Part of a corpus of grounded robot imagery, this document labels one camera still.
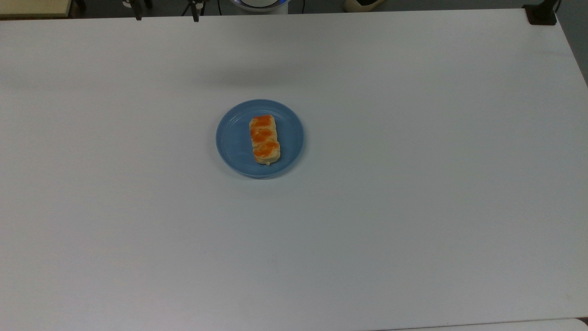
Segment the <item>black clamp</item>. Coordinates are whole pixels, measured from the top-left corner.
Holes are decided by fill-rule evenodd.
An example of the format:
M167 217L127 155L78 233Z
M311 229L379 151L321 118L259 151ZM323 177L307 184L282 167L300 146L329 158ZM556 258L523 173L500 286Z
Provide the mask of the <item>black clamp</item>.
M545 0L538 5L524 5L523 8L527 13L527 19L532 25L555 25L557 18L553 6L561 0Z

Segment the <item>white table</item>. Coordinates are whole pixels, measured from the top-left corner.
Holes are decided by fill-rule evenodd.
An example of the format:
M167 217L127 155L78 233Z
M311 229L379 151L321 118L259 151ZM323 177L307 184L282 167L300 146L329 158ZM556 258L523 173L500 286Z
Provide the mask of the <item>white table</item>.
M0 64L1 330L588 315L588 89L522 9L0 22ZM272 180L215 148L253 98L305 125Z
M411 331L587 331L588 327L577 319L541 320L530 322L497 323L482 325L463 325L427 327Z

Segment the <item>dark floor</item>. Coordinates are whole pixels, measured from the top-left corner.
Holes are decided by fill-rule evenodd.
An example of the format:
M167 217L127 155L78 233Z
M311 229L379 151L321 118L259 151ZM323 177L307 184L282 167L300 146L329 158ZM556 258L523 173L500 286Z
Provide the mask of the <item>dark floor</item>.
M236 7L230 0L210 0L204 15L219 15L216 1L220 1L223 15L236 15ZM291 0L289 12L300 13L302 1ZM132 10L125 7L122 0L85 0L85 2L87 4L85 11L80 11L76 5L72 5L70 16L74 18L133 17ZM523 4L539 2L540 0L387 0L376 11L521 8ZM187 3L187 0L153 0L152 9L146 9L143 4L143 14L144 16L180 16ZM343 12L342 3L343 0L306 0L305 13ZM584 75L584 80L588 81L588 0L563 0L557 15Z

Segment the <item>bread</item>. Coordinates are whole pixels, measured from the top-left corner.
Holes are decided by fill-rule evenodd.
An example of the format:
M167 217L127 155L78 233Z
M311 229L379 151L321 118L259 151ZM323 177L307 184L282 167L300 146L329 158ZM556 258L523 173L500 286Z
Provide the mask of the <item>bread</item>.
M253 117L249 122L255 162L270 165L280 158L276 120L271 115Z

